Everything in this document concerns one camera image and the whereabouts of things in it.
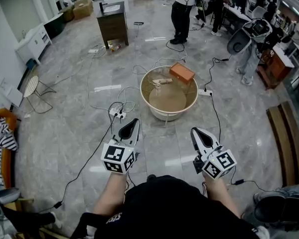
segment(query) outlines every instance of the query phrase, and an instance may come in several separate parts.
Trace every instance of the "black shoe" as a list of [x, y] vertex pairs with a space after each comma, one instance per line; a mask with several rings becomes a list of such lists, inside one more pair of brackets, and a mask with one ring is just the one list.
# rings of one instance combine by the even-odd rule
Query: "black shoe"
[[149, 181], [152, 181], [154, 179], [156, 179], [156, 175], [151, 174], [151, 175], [148, 176], [148, 179], [146, 181], [149, 182]]
[[187, 42], [187, 40], [183, 40], [183, 39], [180, 39], [180, 38], [175, 38], [175, 39], [172, 39], [171, 41], [169, 41], [171, 44], [183, 44], [185, 42]]

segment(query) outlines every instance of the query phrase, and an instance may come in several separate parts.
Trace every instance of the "white cabinet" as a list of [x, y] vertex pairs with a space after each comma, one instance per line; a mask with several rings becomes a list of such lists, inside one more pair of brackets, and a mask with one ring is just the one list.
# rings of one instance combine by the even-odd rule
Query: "white cabinet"
[[25, 39], [19, 43], [16, 51], [24, 63], [27, 63], [32, 58], [40, 65], [39, 56], [48, 43], [52, 44], [51, 39], [44, 25], [41, 24], [26, 34]]

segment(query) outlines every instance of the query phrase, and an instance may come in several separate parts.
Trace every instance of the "black and white marker cube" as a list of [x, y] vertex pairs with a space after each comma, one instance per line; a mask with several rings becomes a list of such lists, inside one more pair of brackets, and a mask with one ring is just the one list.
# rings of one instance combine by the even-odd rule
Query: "black and white marker cube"
[[203, 171], [211, 178], [218, 179], [235, 165], [237, 165], [237, 161], [235, 160], [234, 155], [230, 150], [226, 150], [221, 153], [210, 155], [203, 167]]
[[105, 143], [101, 160], [106, 170], [126, 174], [136, 160], [135, 149]]

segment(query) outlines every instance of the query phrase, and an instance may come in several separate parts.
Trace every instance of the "wooden bench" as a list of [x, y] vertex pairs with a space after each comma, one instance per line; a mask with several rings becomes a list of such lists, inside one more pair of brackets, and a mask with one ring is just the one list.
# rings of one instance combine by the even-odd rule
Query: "wooden bench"
[[267, 110], [282, 168], [283, 187], [299, 184], [299, 128], [288, 102]]

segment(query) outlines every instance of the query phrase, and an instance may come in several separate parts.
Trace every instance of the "cabinet drawer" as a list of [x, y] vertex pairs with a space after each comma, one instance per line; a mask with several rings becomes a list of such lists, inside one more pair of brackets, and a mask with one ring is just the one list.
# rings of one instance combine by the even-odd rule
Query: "cabinet drawer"
[[30, 41], [29, 48], [35, 57], [39, 57], [42, 50], [44, 49], [44, 42], [41, 38], [40, 33], [37, 33]]
[[43, 38], [45, 35], [46, 35], [47, 33], [46, 33], [46, 31], [45, 31], [45, 28], [43, 27], [43, 28], [41, 28], [40, 30], [39, 30], [39, 35], [41, 36], [41, 38]]

